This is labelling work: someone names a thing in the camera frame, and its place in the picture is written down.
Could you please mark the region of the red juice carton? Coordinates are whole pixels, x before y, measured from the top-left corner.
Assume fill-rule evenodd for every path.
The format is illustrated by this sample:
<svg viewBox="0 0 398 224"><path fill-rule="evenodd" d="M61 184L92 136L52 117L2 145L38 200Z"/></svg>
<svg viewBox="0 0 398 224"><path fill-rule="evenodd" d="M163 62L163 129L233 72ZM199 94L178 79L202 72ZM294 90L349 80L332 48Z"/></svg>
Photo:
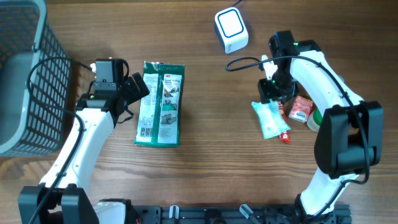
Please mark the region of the red juice carton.
<svg viewBox="0 0 398 224"><path fill-rule="evenodd" d="M294 100L292 109L289 113L289 118L292 118L301 123L306 123L312 110L313 101L302 96L297 96Z"/></svg>

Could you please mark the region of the green white 3M package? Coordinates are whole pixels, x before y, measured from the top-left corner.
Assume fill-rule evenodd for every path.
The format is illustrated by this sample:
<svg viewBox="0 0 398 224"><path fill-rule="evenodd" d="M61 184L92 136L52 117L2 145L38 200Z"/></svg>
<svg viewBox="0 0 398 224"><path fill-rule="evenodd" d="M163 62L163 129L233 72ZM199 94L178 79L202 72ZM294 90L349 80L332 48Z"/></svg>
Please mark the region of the green white 3M package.
<svg viewBox="0 0 398 224"><path fill-rule="evenodd" d="M149 94L140 102L134 143L150 147L177 147L185 66L145 62L143 72Z"/></svg>

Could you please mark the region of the light green wipes packet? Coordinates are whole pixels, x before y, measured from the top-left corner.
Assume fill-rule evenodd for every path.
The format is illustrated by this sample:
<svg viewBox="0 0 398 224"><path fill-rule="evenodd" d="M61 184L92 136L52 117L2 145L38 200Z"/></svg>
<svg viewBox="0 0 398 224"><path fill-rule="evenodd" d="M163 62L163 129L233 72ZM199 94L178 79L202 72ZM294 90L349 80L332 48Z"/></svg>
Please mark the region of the light green wipes packet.
<svg viewBox="0 0 398 224"><path fill-rule="evenodd" d="M279 104L277 101L270 101L266 104L253 101L251 106L258 115L264 139L279 136L281 132L287 129L290 130L290 126L279 114Z"/></svg>

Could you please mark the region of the green white round can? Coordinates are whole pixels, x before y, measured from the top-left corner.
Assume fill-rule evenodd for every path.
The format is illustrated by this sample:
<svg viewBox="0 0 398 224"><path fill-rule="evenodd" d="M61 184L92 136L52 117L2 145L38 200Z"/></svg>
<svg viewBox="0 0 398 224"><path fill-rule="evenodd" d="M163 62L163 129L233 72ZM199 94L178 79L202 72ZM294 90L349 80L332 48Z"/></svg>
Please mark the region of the green white round can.
<svg viewBox="0 0 398 224"><path fill-rule="evenodd" d="M312 111L307 120L307 126L310 130L318 132L322 123L322 115L319 109Z"/></svg>

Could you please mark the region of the red snack stick packet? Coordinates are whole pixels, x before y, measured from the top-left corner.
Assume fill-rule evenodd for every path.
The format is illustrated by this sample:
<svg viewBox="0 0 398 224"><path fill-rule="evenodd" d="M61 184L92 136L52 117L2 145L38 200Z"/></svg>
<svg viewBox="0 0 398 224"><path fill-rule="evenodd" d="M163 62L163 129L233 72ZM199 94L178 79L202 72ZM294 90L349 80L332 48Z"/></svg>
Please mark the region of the red snack stick packet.
<svg viewBox="0 0 398 224"><path fill-rule="evenodd" d="M281 117L283 118L283 120L286 121L287 118L286 118L286 115L285 115L285 112L284 112L284 106L283 106L283 104L282 104L280 101L278 102L278 104L279 104L279 114L281 115ZM284 132L281 132L281 133L279 134L279 139L280 139L282 142L284 142L284 143L290 144L290 134L289 134L289 130L287 129L287 130L285 130Z"/></svg>

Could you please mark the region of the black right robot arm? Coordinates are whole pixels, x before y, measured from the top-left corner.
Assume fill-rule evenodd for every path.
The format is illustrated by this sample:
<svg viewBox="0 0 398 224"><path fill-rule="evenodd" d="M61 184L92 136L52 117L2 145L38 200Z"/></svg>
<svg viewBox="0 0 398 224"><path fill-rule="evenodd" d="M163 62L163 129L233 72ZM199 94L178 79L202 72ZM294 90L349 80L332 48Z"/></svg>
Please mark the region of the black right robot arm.
<svg viewBox="0 0 398 224"><path fill-rule="evenodd" d="M314 40L295 41L285 30L269 39L269 47L277 68L259 80L261 101L285 103L301 85L322 116L314 145L318 168L297 202L301 221L320 222L332 214L346 186L365 184L371 166L379 163L384 111L346 86Z"/></svg>

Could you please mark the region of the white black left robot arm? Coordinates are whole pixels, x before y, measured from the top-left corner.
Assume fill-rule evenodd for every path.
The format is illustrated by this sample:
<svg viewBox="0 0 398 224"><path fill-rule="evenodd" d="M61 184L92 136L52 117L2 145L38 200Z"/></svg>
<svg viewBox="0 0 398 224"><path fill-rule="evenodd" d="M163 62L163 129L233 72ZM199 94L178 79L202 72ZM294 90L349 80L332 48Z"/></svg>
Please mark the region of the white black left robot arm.
<svg viewBox="0 0 398 224"><path fill-rule="evenodd" d="M23 223L139 223L129 199L109 198L92 205L86 191L103 144L128 106L149 94L140 73L110 75L90 84L76 104L72 130L55 164L36 187L18 198Z"/></svg>

